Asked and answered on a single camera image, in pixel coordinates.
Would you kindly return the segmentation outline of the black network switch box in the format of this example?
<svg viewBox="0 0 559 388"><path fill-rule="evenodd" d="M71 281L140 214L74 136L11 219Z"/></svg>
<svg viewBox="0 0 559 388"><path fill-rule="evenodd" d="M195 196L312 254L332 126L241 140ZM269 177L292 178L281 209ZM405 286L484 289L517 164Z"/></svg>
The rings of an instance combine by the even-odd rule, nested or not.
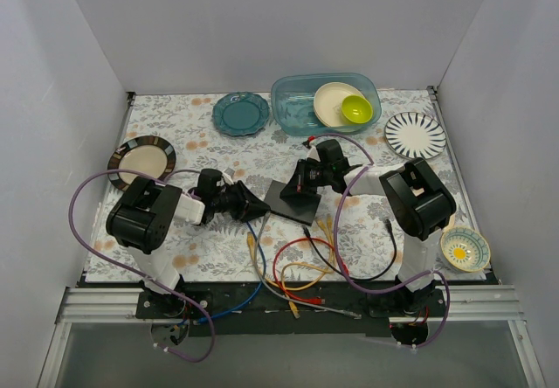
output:
<svg viewBox="0 0 559 388"><path fill-rule="evenodd" d="M280 196L286 185L272 180L264 202L269 205L271 213L310 226L315 219L321 195L295 196L284 199Z"/></svg>

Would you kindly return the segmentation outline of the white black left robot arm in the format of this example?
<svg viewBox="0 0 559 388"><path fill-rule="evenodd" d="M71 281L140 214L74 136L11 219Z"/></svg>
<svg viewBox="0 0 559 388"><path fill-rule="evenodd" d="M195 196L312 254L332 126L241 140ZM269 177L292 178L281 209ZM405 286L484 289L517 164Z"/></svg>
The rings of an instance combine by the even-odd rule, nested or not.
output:
<svg viewBox="0 0 559 388"><path fill-rule="evenodd" d="M170 184L136 177L110 211L107 233L127 248L139 269L168 288L159 292L155 306L168 318L178 317L186 306L184 294L175 288L182 282L172 259L162 248L173 223L206 225L217 213L240 222L261 218L270 211L240 181L214 169L203 169L197 186L185 193Z"/></svg>

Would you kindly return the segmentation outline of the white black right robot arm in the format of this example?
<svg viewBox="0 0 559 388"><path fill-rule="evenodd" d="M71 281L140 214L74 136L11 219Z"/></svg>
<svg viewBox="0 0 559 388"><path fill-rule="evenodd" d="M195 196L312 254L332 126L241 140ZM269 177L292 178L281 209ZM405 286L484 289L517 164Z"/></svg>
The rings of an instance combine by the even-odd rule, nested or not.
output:
<svg viewBox="0 0 559 388"><path fill-rule="evenodd" d="M353 288L376 297L380 309L409 316L418 314L436 286L438 241L456 211L453 195L423 157L400 166L352 165L335 139L316 145L312 140L303 142L307 155L296 163L282 197L304 199L319 187L330 187L343 199L360 195L386 198L404 232L403 257L395 284L385 289L367 289L350 277L338 247L341 208L334 220L335 257L344 279Z"/></svg>

